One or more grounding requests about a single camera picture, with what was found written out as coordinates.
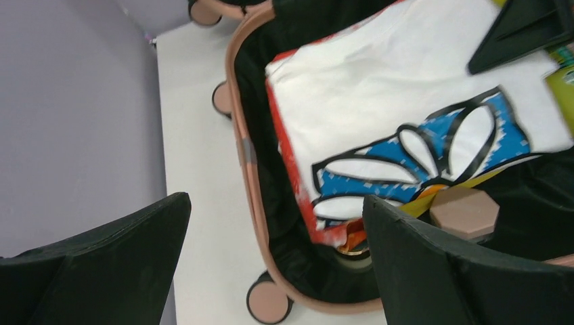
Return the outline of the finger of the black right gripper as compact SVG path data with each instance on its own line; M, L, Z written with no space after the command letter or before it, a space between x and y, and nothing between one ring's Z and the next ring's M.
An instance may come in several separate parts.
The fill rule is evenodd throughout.
M467 68L479 74L572 40L572 1L506 1Z

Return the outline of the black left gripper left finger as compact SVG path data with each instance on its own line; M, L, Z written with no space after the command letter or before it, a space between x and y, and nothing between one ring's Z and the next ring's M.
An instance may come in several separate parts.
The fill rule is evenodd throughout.
M192 205L177 192L1 260L2 324L159 324Z

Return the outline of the pink hard-shell suitcase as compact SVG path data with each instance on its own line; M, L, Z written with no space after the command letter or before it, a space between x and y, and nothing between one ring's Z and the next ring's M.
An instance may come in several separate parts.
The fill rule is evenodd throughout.
M332 35L388 1L265 1L238 8L240 25L225 71L238 156L252 224L266 270L252 289L270 287L327 313L384 311L374 267L352 272L334 250L312 243L277 150L264 67L279 53ZM478 244L509 255L573 268L573 151L512 167L481 184L500 204L493 236Z

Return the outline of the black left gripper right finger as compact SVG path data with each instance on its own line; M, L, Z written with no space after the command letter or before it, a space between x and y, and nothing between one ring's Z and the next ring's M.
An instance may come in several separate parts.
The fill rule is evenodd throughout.
M572 324L573 268L463 240L368 196L363 223L388 324Z

